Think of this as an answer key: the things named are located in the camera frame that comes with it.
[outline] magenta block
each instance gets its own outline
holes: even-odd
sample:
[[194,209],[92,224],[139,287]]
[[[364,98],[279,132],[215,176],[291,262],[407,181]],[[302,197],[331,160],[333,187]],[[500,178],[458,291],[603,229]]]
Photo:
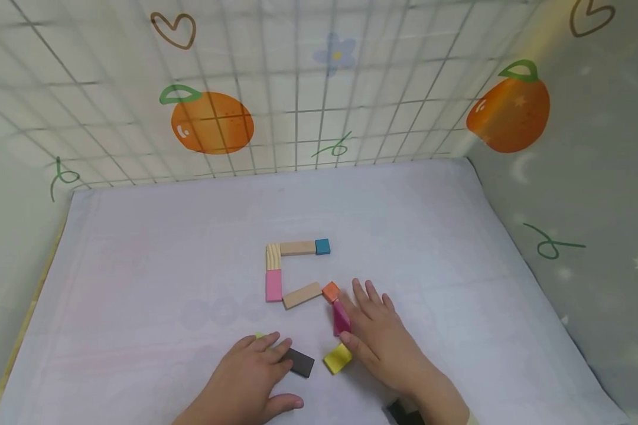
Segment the magenta block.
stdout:
[[281,289],[281,270],[267,270],[265,275],[265,299],[267,303],[275,303],[284,298]]
[[340,332],[346,331],[351,332],[352,327],[350,326],[350,318],[347,317],[347,313],[345,313],[345,309],[343,309],[343,305],[340,301],[333,301],[333,335],[338,336]]

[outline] orange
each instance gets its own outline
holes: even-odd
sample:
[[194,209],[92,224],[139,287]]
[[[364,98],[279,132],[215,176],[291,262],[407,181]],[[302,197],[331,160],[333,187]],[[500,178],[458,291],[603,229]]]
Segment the orange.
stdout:
[[[190,93],[185,98],[168,98],[176,90]],[[161,93],[161,103],[176,103],[172,110],[172,132],[185,148],[195,152],[225,155],[237,152],[253,137],[253,118],[238,100],[222,93],[199,93],[173,84]]]
[[[511,71],[517,66],[528,68],[529,75]],[[466,125],[494,151],[521,151],[536,142],[546,128],[551,98],[532,61],[513,62],[499,75],[507,79],[477,101]]]

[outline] heart drawing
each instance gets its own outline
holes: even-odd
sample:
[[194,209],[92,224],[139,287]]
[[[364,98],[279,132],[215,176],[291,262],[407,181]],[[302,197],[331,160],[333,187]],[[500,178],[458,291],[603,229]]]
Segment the heart drawing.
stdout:
[[593,8],[593,1],[595,0],[588,0],[588,6],[586,7],[586,16],[591,17],[592,15],[595,15],[597,13],[607,12],[609,13],[609,15],[607,16],[607,19],[605,19],[605,21],[600,23],[598,26],[593,27],[588,31],[584,31],[584,32],[577,31],[576,25],[574,24],[574,15],[576,14],[576,11],[579,8],[579,5],[581,4],[582,0],[576,0],[571,13],[569,14],[569,30],[572,32],[573,36],[580,38],[580,37],[586,37],[587,35],[591,35],[594,32],[606,27],[607,24],[609,24],[611,20],[614,19],[614,15],[616,14],[616,9],[614,8],[613,5],[606,5],[606,6],[600,6],[599,8]]
[[[175,32],[177,30],[177,27],[180,25],[180,21],[185,18],[188,19],[188,21],[190,21],[192,24],[192,31],[191,31],[191,35],[189,36],[189,41],[187,42],[187,44],[175,43],[175,41],[173,41],[170,37],[168,37],[165,34],[165,32],[163,32],[161,27],[158,26],[158,22],[157,22],[157,19],[161,19],[163,22],[165,22],[165,24],[168,26],[168,28],[170,28],[172,32]],[[177,48],[180,48],[182,50],[189,50],[192,44],[194,44],[194,39],[196,38],[196,22],[194,21],[194,18],[191,17],[191,15],[189,14],[177,15],[177,17],[175,18],[175,22],[171,24],[163,16],[163,14],[158,12],[153,12],[151,14],[151,23],[153,24],[154,28],[156,28],[156,31],[158,32],[158,34],[163,37],[163,40],[166,40],[168,43],[174,45]]]

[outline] blue flower print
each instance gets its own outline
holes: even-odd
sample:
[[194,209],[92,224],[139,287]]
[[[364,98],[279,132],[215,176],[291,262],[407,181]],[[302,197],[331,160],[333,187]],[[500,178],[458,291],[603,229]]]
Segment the blue flower print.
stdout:
[[332,32],[328,35],[328,50],[317,50],[314,53],[314,60],[319,63],[328,64],[328,76],[332,77],[336,75],[338,68],[352,68],[354,67],[354,46],[356,41],[354,38],[348,38],[343,41],[338,39],[338,35]]

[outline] child's hand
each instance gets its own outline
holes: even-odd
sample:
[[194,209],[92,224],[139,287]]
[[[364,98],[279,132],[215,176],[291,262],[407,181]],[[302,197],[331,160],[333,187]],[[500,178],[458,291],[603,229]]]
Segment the child's hand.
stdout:
[[383,294],[381,299],[370,280],[365,286],[368,295],[358,279],[352,279],[352,290],[359,307],[344,292],[340,294],[340,302],[354,332],[354,335],[342,332],[340,339],[383,384],[413,397],[440,372],[418,348],[395,312],[390,297]]
[[304,405],[293,394],[269,398],[292,367],[280,362],[291,347],[287,338],[274,348],[279,332],[260,339],[246,336],[222,358],[201,394],[181,413],[173,425],[262,425],[273,417]]
[[466,402],[418,348],[390,297],[383,294],[381,299],[370,280],[368,295],[357,279],[352,279],[352,290],[359,307],[340,294],[354,331],[354,335],[340,334],[347,349],[383,384],[413,399],[426,424],[466,424],[470,417]]

